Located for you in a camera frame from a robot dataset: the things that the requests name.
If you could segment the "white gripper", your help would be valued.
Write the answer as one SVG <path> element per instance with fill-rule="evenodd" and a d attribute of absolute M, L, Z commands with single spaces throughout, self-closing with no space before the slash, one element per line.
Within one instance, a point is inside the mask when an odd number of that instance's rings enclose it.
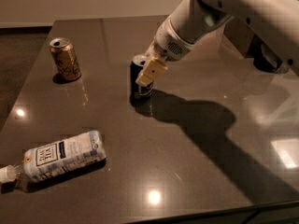
<path fill-rule="evenodd" d="M 158 28 L 146 51 L 148 56 L 154 57 L 145 63 L 135 82 L 146 87 L 167 71 L 167 64 L 161 59 L 179 61 L 185 57 L 202 36 L 202 25 L 202 20 L 194 16 L 169 16 Z"/>

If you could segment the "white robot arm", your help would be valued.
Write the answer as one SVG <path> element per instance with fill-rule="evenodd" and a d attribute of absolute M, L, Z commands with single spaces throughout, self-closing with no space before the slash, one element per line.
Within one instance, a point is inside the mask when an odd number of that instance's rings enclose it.
<path fill-rule="evenodd" d="M 136 83 L 147 86 L 204 35 L 231 18 L 244 22 L 284 63 L 299 65 L 299 0 L 183 0 L 159 27 Z"/>

